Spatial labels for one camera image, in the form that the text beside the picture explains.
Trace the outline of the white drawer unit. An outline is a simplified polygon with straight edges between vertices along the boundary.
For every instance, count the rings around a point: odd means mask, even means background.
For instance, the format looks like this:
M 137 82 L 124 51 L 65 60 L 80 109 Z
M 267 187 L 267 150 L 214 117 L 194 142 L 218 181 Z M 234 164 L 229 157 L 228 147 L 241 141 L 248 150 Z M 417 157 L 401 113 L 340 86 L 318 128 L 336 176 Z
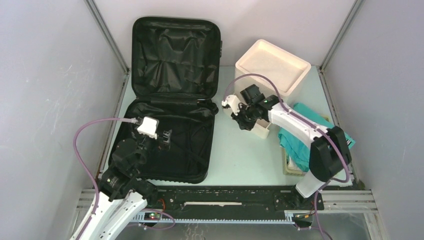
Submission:
M 276 86 L 283 102 L 293 105 L 312 65 L 306 60 L 264 40 L 257 40 L 235 63 L 234 78 L 245 74 L 259 74 L 270 79 Z M 272 85 L 258 76 L 246 76 L 236 81 L 229 94 L 236 95 L 246 104 L 241 91 L 250 85 L 258 86 L 265 97 L 276 95 Z M 270 133 L 271 124 L 258 120 L 250 131 L 261 139 L 266 139 Z

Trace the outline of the black ribbed hard-shell suitcase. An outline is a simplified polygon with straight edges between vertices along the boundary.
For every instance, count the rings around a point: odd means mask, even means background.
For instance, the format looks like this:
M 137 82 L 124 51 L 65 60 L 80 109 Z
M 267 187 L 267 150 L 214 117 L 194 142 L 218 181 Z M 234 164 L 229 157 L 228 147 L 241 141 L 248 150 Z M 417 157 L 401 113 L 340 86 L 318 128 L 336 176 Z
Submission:
M 132 26 L 126 118 L 151 117 L 171 131 L 169 150 L 154 147 L 140 168 L 149 180 L 198 184 L 208 174 L 219 85 L 221 31 L 208 20 L 147 16 Z

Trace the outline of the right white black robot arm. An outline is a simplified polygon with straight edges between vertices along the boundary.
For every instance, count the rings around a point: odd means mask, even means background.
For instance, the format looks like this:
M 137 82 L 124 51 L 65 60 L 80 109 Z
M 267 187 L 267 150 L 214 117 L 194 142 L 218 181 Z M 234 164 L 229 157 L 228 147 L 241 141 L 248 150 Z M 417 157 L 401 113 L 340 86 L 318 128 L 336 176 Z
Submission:
M 344 181 L 349 181 L 351 155 L 340 127 L 328 128 L 304 117 L 283 102 L 278 94 L 265 97 L 255 84 L 240 94 L 244 101 L 231 94 L 222 100 L 221 105 L 231 110 L 231 117 L 241 130 L 251 131 L 258 120 L 264 120 L 288 131 L 309 149 L 309 170 L 290 196 L 295 208 L 308 206 L 311 196 L 333 181 L 339 172 L 345 171 Z

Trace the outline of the light teal bottom garment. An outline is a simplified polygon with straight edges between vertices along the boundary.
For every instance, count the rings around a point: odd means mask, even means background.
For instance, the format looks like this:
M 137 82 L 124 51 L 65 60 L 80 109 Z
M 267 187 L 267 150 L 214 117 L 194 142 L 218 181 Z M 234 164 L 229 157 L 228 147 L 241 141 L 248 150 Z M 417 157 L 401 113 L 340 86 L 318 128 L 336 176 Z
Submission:
M 315 112 L 307 105 L 297 102 L 293 105 L 293 110 L 308 118 L 309 120 L 326 126 L 327 128 L 333 128 L 335 125 L 328 120 L 326 120 L 319 113 Z M 290 158 L 289 162 L 302 172 L 309 171 L 309 160 L 310 160 L 310 150 L 309 148 L 297 137 L 288 132 L 284 128 L 280 128 L 278 132 L 278 138 L 280 146 L 283 147 Z

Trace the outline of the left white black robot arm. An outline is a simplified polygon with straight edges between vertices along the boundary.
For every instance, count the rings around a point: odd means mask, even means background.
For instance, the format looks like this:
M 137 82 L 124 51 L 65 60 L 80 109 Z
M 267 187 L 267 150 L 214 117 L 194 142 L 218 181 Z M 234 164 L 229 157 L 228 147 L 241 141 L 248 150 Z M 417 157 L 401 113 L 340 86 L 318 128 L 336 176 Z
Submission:
M 142 169 L 154 152 L 168 151 L 171 130 L 156 138 L 121 140 L 112 152 L 108 169 L 97 183 L 98 196 L 92 201 L 72 240 L 114 240 L 133 217 L 158 202 L 158 189 L 143 179 Z

